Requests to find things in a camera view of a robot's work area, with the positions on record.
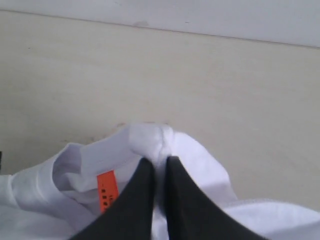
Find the clothing tag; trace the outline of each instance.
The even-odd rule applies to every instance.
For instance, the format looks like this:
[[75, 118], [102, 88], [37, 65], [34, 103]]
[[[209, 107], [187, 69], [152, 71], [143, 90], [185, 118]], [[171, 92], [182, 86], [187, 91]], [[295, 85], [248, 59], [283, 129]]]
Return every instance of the clothing tag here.
[[119, 196], [115, 172], [108, 171], [96, 177], [98, 183], [100, 209], [103, 213]]

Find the white garment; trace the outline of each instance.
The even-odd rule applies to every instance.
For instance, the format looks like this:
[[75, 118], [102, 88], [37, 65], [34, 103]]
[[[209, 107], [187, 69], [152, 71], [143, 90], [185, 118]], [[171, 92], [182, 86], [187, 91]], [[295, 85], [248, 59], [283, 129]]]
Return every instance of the white garment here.
[[[228, 173], [201, 144], [167, 125], [143, 123], [89, 145], [69, 143], [42, 164], [0, 176], [1, 239], [70, 238], [100, 214], [97, 175], [114, 170], [121, 194], [141, 157], [156, 169], [161, 203], [168, 156], [178, 156], [202, 191], [252, 231], [271, 240], [319, 238], [320, 213], [271, 200], [237, 200]], [[152, 238], [169, 239], [159, 206], [153, 212]]]

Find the white fabric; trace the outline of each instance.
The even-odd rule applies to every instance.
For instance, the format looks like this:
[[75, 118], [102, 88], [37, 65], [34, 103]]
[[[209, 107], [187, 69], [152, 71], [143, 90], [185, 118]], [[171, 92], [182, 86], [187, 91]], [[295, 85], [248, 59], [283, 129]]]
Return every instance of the white fabric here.
[[159, 186], [152, 238], [167, 240], [160, 208], [168, 156], [178, 156], [202, 191], [252, 231], [272, 240], [320, 236], [320, 213], [271, 200], [237, 200], [228, 173], [201, 144], [167, 125], [143, 123], [86, 146], [69, 143], [42, 164], [0, 176], [1, 239], [68, 239], [100, 213], [96, 176], [115, 170], [121, 193], [140, 158], [146, 157], [156, 169]]

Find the cream background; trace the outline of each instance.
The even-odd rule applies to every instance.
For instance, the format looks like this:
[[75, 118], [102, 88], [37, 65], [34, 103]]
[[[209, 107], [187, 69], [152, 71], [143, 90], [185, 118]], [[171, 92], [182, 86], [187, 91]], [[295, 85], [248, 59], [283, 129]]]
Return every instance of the cream background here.
[[241, 198], [320, 210], [320, 50], [0, 11], [2, 173], [129, 122], [204, 144]]

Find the white t-shirt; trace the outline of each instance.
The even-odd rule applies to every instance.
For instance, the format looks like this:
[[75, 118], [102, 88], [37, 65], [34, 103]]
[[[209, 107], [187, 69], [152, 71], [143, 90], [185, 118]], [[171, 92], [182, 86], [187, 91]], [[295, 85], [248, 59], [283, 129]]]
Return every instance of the white t-shirt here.
[[[142, 123], [89, 145], [69, 143], [42, 164], [0, 176], [1, 240], [70, 238], [100, 214], [97, 175], [114, 170], [121, 194], [142, 157], [155, 167], [161, 199], [168, 156], [178, 156], [198, 187], [253, 232], [271, 240], [320, 238], [319, 212], [266, 199], [238, 200], [228, 173], [201, 144], [167, 125]], [[169, 239], [157, 206], [151, 232], [154, 240]]]

